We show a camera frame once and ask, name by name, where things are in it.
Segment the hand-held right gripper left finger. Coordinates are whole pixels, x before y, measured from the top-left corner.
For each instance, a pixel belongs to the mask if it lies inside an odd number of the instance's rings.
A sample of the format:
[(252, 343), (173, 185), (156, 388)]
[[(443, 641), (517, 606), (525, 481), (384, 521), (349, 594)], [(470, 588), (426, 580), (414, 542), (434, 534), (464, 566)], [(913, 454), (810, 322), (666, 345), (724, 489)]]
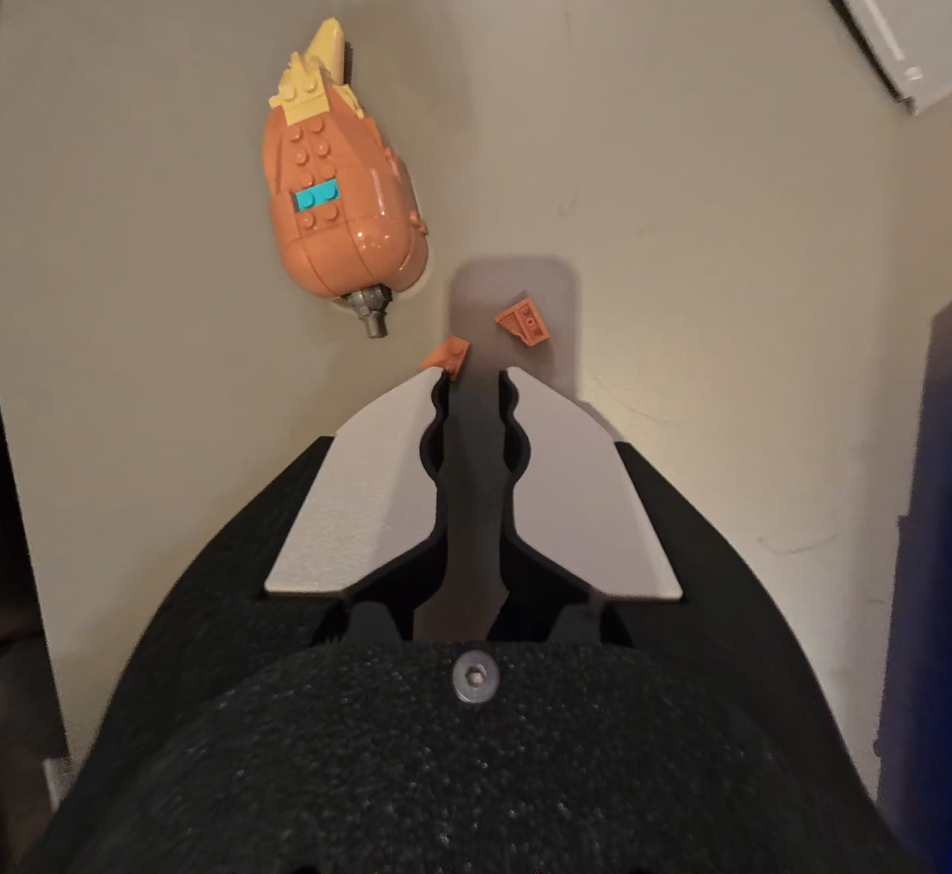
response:
[(422, 444), (445, 383), (442, 369), (424, 369), (338, 429), (268, 573), (269, 596), (355, 595), (431, 535), (437, 484)]

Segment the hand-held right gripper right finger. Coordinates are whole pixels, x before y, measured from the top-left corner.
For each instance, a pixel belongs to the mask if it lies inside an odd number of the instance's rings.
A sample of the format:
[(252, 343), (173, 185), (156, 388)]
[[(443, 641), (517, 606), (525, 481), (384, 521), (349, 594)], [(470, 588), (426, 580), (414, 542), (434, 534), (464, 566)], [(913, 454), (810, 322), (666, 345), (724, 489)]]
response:
[(511, 474), (509, 568), (552, 572), (584, 599), (679, 601), (684, 591), (613, 434), (586, 409), (507, 368), (499, 380)]

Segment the small orange brick piece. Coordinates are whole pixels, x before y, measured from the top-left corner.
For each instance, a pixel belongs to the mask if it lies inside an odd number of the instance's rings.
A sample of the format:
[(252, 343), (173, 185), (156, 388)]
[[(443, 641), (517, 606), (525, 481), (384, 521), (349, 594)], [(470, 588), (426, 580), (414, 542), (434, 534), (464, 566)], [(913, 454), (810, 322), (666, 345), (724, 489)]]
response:
[(449, 375), (451, 380), (457, 380), (466, 358), (470, 352), (470, 342), (455, 335), (449, 335), (426, 356), (420, 368), (438, 368)]
[(541, 311), (526, 289), (521, 290), (505, 309), (495, 315), (494, 322), (525, 347), (533, 347), (551, 339)]

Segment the orange brick-built toy limb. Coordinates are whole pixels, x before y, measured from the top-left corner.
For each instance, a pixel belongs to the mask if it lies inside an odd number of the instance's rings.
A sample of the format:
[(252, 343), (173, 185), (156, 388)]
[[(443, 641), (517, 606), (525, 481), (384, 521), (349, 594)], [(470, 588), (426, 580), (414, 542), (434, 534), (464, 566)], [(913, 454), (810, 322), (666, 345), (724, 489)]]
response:
[(268, 100), (262, 158), (286, 272), (380, 340), (394, 294), (426, 269), (427, 227), (404, 161), (351, 87), (349, 50), (329, 18), (292, 53)]

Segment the blue plastic bin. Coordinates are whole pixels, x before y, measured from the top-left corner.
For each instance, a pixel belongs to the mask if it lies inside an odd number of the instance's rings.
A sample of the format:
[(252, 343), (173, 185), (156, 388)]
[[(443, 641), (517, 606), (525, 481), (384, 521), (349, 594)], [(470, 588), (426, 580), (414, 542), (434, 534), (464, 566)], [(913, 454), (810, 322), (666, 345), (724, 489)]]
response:
[(879, 733), (880, 803), (915, 840), (950, 826), (951, 307), (934, 317), (898, 556)]

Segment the grey desk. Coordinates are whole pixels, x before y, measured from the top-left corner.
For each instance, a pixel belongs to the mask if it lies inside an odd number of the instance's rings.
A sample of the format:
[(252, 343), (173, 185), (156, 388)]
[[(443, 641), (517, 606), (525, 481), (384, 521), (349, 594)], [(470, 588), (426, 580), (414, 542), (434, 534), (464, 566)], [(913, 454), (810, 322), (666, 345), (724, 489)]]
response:
[[(268, 217), (268, 97), (329, 16), (429, 228), (382, 342)], [(451, 332), (461, 398), (547, 370), (742, 553), (875, 789), (949, 303), (950, 102), (893, 103), (827, 0), (2, 0), (2, 409), (75, 762), (201, 547)]]

